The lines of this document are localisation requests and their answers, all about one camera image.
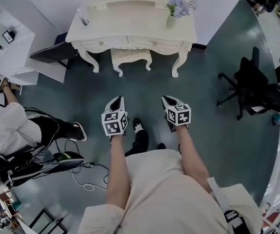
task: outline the white stool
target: white stool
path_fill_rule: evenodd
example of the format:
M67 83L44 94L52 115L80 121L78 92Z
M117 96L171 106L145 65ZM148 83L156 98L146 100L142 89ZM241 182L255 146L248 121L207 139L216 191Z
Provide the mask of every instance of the white stool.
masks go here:
M140 59L147 61L145 68L151 70L149 67L152 63L152 57L150 50L148 49L111 49L112 64L115 71L119 72L119 76L122 77L122 70L119 65L124 62L133 62Z

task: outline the white dressing table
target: white dressing table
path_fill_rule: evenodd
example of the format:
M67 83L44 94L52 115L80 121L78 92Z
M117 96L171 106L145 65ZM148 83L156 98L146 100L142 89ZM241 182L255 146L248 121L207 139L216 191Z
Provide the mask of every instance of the white dressing table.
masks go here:
M178 77L192 44L196 43L193 15L176 20L172 29L166 28L168 0L87 0L90 24L84 26L75 15L67 42L71 42L80 56L99 65L87 51L100 53L110 48L150 49L163 55L179 54L172 76Z

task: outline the table top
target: table top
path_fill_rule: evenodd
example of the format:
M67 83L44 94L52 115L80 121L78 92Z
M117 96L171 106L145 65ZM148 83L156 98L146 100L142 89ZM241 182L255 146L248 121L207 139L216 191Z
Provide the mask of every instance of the table top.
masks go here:
M174 28L166 28L168 10L155 7L153 2L123 1L108 4L107 9L89 11L90 24L84 26L75 15L67 42L112 36L143 36L195 43L197 35L191 14L176 19Z

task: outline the glass vase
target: glass vase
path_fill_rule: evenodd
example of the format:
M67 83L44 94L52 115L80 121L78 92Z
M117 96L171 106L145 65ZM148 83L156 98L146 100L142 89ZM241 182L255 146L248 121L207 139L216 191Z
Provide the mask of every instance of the glass vase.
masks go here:
M172 29L175 26L176 18L172 15L169 15L166 21L166 27Z

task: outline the purple flower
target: purple flower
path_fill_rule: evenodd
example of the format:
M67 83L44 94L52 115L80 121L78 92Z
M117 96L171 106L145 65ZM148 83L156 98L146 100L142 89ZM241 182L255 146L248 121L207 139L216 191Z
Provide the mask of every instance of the purple flower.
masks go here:
M170 15L175 18L189 15L189 6L185 0L169 0L167 4Z

